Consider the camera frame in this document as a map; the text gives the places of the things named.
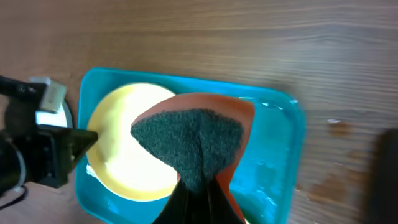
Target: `black cable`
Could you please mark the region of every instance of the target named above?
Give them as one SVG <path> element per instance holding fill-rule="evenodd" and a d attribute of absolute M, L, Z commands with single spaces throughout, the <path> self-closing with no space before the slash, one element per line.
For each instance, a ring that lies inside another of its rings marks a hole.
<path fill-rule="evenodd" d="M 8 202 L 5 205 L 1 205 L 0 206 L 0 210 L 3 210 L 5 208 L 7 208 L 7 207 L 10 207 L 11 205 L 15 205 L 16 203 L 18 203 L 20 201 L 23 201 L 27 197 L 28 190 L 25 187 L 25 185 L 21 186 L 20 188 L 24 189 L 24 193 L 22 193 L 20 196 L 18 196 L 18 198 L 15 198 L 13 201 Z"/>

